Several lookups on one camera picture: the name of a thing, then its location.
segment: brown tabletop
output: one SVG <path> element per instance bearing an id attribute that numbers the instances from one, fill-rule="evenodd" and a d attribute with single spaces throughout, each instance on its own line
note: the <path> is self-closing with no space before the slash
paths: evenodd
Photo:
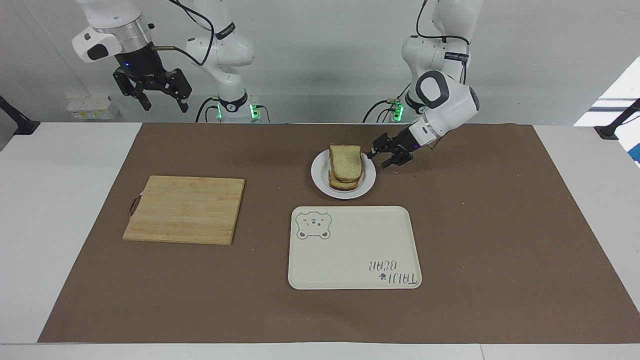
<path id="1" fill-rule="evenodd" d="M 640 343 L 640 314 L 531 126 L 464 125 L 363 197 L 310 177 L 329 143 L 398 126 L 144 124 L 41 342 Z M 123 241 L 151 175 L 246 180 L 233 245 Z M 406 208 L 416 290 L 296 291 L 298 206 Z"/>

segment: green light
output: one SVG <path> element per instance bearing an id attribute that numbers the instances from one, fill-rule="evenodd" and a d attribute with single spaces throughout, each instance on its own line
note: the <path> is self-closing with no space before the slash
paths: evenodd
<path id="1" fill-rule="evenodd" d="M 398 104 L 396 112 L 394 112 L 394 121 L 400 122 L 402 121 L 402 114 L 404 113 L 404 106 L 402 104 Z"/>
<path id="2" fill-rule="evenodd" d="M 259 118 L 260 117 L 260 111 L 258 109 L 256 109 L 253 104 L 249 104 L 249 107 L 251 108 L 251 118 L 253 118 L 253 119 Z"/>

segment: bear face outline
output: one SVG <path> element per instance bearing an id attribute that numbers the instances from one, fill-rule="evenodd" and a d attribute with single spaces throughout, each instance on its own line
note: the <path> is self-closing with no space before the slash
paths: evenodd
<path id="1" fill-rule="evenodd" d="M 309 236 L 317 236 L 322 240 L 327 240 L 331 237 L 331 231 L 329 231 L 331 221 L 331 215 L 327 213 L 317 211 L 299 213 L 296 215 L 296 225 L 298 225 L 296 236 L 300 240 L 306 240 Z"/>

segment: white tray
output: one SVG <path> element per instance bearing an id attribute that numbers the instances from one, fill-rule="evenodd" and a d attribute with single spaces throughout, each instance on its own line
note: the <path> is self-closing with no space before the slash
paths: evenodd
<path id="1" fill-rule="evenodd" d="M 289 284 L 294 289 L 415 289 L 421 283 L 404 208 L 300 207 L 291 214 Z"/>

